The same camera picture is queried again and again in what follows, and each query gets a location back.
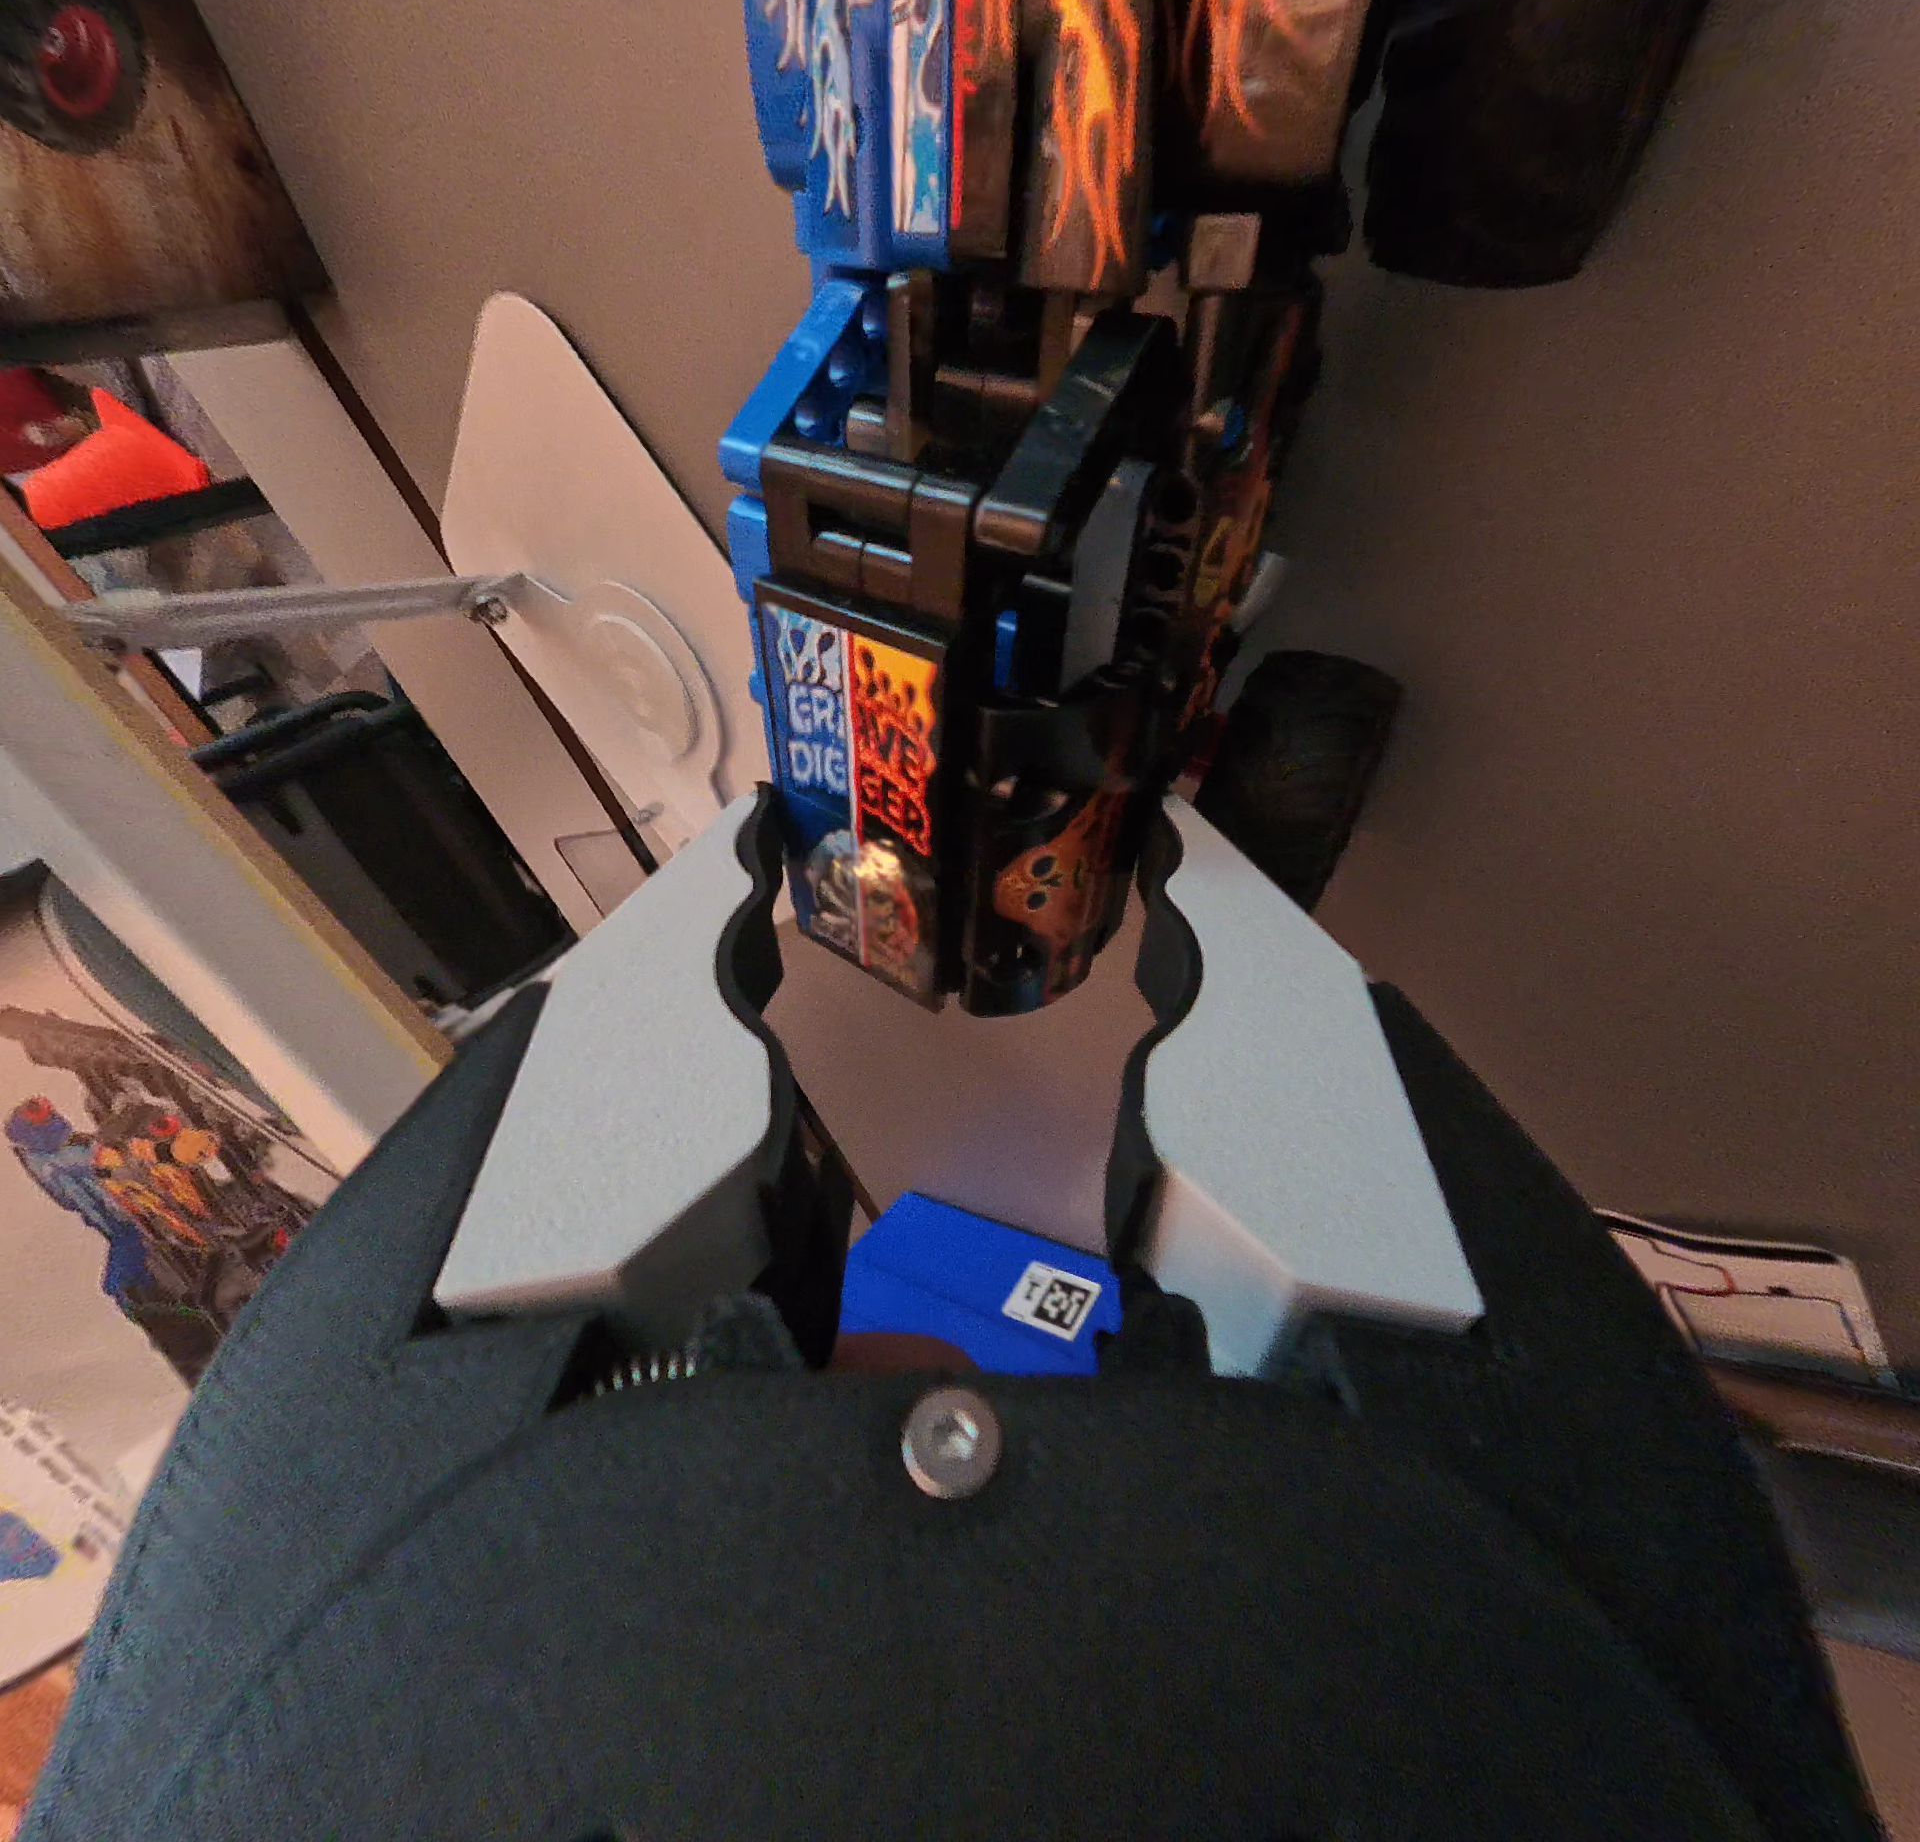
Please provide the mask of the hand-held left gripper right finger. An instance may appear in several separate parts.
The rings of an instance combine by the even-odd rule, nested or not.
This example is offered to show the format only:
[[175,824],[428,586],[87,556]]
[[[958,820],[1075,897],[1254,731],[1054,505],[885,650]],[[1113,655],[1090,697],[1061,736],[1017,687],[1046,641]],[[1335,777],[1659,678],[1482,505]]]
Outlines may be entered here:
[[1139,843],[1112,1142],[1112,1262],[1190,1300],[1215,1372],[1275,1372],[1312,1319],[1482,1319],[1361,968],[1190,799]]

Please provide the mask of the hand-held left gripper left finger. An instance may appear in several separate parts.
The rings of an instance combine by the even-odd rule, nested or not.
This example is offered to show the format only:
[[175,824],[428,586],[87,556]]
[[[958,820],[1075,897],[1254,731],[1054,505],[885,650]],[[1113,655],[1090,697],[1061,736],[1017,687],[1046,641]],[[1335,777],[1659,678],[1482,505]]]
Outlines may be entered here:
[[445,1319],[606,1307],[688,1347],[761,1291],[830,1359],[850,1173],[809,1156],[762,1022],[779,883],[779,792],[745,792],[564,955],[434,1280]]

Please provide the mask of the brick-built monster truck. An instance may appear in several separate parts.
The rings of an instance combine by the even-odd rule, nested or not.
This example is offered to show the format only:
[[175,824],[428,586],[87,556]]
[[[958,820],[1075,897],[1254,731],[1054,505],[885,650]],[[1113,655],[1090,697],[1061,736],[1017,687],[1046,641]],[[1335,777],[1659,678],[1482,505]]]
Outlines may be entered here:
[[1231,663],[1372,0],[742,3],[809,264],[719,433],[800,934],[933,1012],[1046,1012],[1167,792],[1318,907],[1398,687]]

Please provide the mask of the grey desk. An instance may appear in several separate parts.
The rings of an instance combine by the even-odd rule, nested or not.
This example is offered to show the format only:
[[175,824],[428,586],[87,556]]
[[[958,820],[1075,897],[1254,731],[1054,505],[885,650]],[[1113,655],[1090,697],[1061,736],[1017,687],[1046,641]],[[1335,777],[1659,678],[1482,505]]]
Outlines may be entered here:
[[[439,505],[488,294],[719,533],[807,309],[742,0],[194,0]],[[1330,264],[1275,641],[1409,687],[1330,928],[1581,1199],[1846,1253],[1915,1367],[1915,0],[1710,0],[1568,285]]]

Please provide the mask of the blue storage bin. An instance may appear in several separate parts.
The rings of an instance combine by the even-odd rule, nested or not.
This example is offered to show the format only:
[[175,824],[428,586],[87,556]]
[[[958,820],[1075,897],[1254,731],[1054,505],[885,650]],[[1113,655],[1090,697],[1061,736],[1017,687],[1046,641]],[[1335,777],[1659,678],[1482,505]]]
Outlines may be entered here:
[[837,1333],[928,1333],[977,1372],[1097,1372],[1125,1327],[1112,1259],[899,1191],[850,1246]]

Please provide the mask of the black office chair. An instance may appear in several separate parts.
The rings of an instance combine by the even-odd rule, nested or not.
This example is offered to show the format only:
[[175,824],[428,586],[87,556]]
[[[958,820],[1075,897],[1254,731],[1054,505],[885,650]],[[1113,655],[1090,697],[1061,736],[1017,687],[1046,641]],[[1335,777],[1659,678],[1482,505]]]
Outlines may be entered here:
[[322,692],[194,744],[194,762],[421,1012],[482,1006],[571,949],[414,697]]

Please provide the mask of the instruction booklet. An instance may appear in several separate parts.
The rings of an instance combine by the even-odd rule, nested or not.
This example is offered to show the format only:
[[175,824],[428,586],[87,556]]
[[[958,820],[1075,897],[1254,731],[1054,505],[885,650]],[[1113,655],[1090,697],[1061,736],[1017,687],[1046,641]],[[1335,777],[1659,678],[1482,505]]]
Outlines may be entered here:
[[68,1656],[337,1170],[44,870],[0,883],[0,1682]]

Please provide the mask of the sticker sheet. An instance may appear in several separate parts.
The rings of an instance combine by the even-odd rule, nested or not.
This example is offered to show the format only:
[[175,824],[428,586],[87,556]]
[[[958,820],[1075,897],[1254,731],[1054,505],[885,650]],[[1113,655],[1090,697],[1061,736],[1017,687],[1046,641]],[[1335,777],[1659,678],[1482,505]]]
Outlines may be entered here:
[[1593,1213],[1667,1322],[1731,1367],[1800,1367],[1900,1385],[1865,1284],[1842,1253]]

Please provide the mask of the white book stand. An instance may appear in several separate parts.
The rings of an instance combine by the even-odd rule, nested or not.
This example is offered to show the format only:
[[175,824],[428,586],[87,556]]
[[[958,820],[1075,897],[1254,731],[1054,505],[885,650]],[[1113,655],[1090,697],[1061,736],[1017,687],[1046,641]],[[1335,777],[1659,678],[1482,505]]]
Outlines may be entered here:
[[[347,476],[355,427],[319,360],[288,345],[179,353],[224,445],[263,487],[333,586],[472,593],[526,579],[506,641],[451,613],[421,663],[393,670],[428,725],[482,782],[488,812],[543,862],[564,804],[543,799],[564,753],[535,753],[535,697],[586,736],[626,804],[659,804],[682,843],[735,862],[762,718],[745,692],[751,636],[728,545],[618,416],[564,330],[497,294],[482,305],[439,545],[399,579],[391,548],[391,476]],[[254,1070],[322,1147],[355,1159],[445,1063],[445,1039],[367,968],[337,912],[259,843],[186,753],[105,677],[8,561],[8,824],[68,897]]]

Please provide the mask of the orange traffic cone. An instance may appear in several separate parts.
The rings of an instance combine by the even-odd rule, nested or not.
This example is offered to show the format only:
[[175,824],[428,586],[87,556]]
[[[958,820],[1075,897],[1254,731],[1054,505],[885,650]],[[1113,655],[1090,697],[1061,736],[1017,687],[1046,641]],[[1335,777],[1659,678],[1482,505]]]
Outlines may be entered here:
[[201,494],[215,476],[125,396],[90,387],[95,427],[17,480],[38,533]]

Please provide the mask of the red tote bag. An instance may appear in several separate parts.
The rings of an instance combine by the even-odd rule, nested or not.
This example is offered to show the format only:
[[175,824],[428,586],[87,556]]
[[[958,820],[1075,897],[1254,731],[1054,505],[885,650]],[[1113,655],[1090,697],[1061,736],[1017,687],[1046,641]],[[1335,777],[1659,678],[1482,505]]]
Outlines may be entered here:
[[0,476],[38,476],[65,445],[95,433],[95,409],[87,384],[65,384],[55,368],[12,360],[0,368]]

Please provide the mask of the monster truck toy box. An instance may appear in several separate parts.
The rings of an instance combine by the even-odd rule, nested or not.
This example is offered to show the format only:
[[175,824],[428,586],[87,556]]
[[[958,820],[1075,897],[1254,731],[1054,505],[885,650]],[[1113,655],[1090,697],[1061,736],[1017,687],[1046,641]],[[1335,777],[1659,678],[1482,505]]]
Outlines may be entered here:
[[0,0],[0,321],[333,294],[194,0]]

